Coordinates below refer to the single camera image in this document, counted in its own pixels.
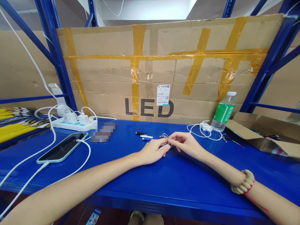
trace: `bracelet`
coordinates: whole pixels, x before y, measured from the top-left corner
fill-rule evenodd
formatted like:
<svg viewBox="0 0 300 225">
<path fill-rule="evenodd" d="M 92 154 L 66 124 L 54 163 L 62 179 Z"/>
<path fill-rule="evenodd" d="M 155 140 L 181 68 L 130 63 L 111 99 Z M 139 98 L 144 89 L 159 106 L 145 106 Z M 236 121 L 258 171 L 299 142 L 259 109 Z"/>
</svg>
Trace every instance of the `bracelet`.
<svg viewBox="0 0 300 225">
<path fill-rule="evenodd" d="M 252 188 L 255 177 L 250 170 L 242 170 L 242 172 L 246 175 L 243 183 L 239 187 L 235 187 L 232 184 L 230 185 L 231 190 L 236 194 L 245 194 Z"/>
</svg>

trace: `power strip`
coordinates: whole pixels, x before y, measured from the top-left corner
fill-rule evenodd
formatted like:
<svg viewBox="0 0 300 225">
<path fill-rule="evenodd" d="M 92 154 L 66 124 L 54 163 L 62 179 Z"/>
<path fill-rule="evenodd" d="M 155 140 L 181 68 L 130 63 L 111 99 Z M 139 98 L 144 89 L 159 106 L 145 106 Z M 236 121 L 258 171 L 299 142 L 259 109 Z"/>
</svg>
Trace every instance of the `power strip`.
<svg viewBox="0 0 300 225">
<path fill-rule="evenodd" d="M 79 121 L 76 123 L 71 123 L 71 122 L 66 122 L 64 118 L 55 120 L 52 122 L 53 127 L 56 128 L 63 128 L 63 129 L 68 129 L 68 130 L 76 130 L 80 132 L 85 132 L 85 131 L 90 131 L 93 126 L 97 125 L 97 120 L 93 120 L 87 125 L 80 124 Z"/>
</svg>

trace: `green bottle label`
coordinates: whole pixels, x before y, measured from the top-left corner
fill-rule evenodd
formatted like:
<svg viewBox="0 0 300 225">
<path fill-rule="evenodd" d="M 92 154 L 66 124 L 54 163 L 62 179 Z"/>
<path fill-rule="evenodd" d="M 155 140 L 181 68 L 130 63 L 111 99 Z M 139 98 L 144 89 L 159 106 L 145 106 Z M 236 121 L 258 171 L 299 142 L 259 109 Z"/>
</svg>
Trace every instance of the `green bottle label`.
<svg viewBox="0 0 300 225">
<path fill-rule="evenodd" d="M 213 119 L 216 121 L 219 121 L 221 123 L 228 122 L 234 107 L 235 107 L 234 105 L 226 105 L 226 104 L 220 103 L 218 105 L 216 114 L 213 117 Z"/>
</svg>

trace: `forearm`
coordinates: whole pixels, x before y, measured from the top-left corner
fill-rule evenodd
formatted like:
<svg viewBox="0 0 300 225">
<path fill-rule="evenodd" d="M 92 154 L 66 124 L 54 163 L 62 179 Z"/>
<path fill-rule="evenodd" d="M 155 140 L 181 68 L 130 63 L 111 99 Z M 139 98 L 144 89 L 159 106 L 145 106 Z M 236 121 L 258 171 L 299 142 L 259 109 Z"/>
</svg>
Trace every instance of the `forearm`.
<svg viewBox="0 0 300 225">
<path fill-rule="evenodd" d="M 139 166 L 135 154 L 82 171 L 34 193 L 17 205 L 1 225 L 53 223 L 108 182 Z"/>
<path fill-rule="evenodd" d="M 243 172 L 210 153 L 198 160 L 214 169 L 235 187 L 240 186 L 246 178 Z M 255 181 L 247 196 L 276 224 L 300 224 L 300 208 L 261 183 Z"/>
</svg>

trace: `floor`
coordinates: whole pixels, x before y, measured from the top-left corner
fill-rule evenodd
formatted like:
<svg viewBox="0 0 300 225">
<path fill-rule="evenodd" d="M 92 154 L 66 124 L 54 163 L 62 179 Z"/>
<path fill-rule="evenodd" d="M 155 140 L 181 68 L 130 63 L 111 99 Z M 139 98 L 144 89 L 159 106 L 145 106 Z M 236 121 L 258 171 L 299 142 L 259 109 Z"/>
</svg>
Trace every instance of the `floor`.
<svg viewBox="0 0 300 225">
<path fill-rule="evenodd" d="M 10 203 L 16 193 L 0 191 L 0 198 Z M 20 195 L 17 201 L 13 204 L 12 208 L 18 203 L 27 198 L 28 195 Z M 57 220 L 54 225 L 86 225 L 91 214 L 95 208 L 102 210 L 96 225 L 127 225 L 129 220 L 129 211 L 124 209 L 108 208 L 102 206 L 89 205 L 80 203 L 75 206 L 70 212 Z M 165 225 L 213 225 L 207 222 L 200 222 L 196 220 L 187 220 L 182 218 L 174 218 L 168 216 L 162 216 Z"/>
</svg>

